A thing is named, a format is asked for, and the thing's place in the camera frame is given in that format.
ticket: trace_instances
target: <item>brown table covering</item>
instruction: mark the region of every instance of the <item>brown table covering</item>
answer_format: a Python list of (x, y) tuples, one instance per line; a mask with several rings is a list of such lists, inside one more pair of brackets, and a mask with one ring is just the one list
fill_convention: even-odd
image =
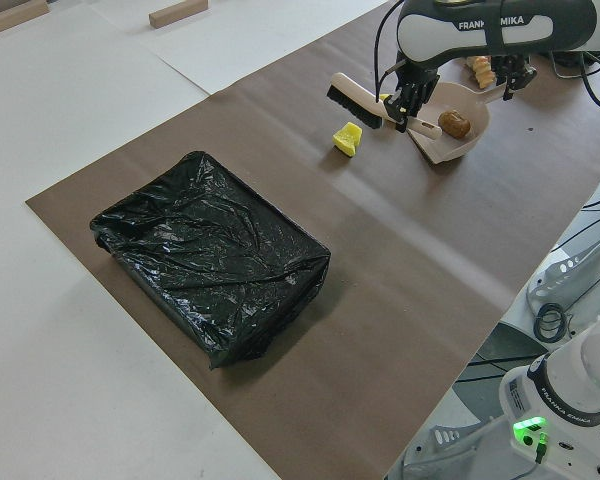
[[(387, 8), (28, 201), (284, 480), (381, 478), (600, 181), (600, 109), (543, 59), (524, 92), (490, 104), (491, 126), (460, 161), (434, 167), (390, 127), (365, 128), (351, 160), (333, 149), (331, 135), (353, 118), (325, 97), (329, 78), (343, 71), (372, 85)], [(443, 74), (467, 75), (458, 62)], [(592, 82), (600, 92), (600, 75)], [(193, 150), (332, 252), (322, 292), (267, 355), (214, 371), (88, 229)]]

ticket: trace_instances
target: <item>black plastic bag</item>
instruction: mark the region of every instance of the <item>black plastic bag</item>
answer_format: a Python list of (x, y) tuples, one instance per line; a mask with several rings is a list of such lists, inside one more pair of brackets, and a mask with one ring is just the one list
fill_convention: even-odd
[(204, 152), (186, 155), (90, 227), (211, 368), (262, 356), (318, 294), (330, 258)]

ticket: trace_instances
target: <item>green led indicator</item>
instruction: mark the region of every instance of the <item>green led indicator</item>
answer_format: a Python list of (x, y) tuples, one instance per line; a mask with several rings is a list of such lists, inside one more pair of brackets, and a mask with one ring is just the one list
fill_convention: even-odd
[(535, 432), (536, 430), (540, 430), (545, 423), (547, 423), (547, 420), (544, 417), (533, 417), (528, 420), (522, 420), (513, 424), (513, 434), (516, 440), (524, 443), (523, 438), (527, 429)]

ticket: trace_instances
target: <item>black bristles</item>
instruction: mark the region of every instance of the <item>black bristles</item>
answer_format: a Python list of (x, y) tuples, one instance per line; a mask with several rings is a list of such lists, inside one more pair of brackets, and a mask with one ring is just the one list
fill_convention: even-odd
[(329, 88), (329, 91), (327, 92), (327, 97), (349, 110), (355, 115), (357, 119), (359, 119), (366, 126), (374, 129), (380, 128), (382, 126), (382, 117), (374, 115), (368, 110), (365, 110), (333, 85), (331, 86), (331, 88)]

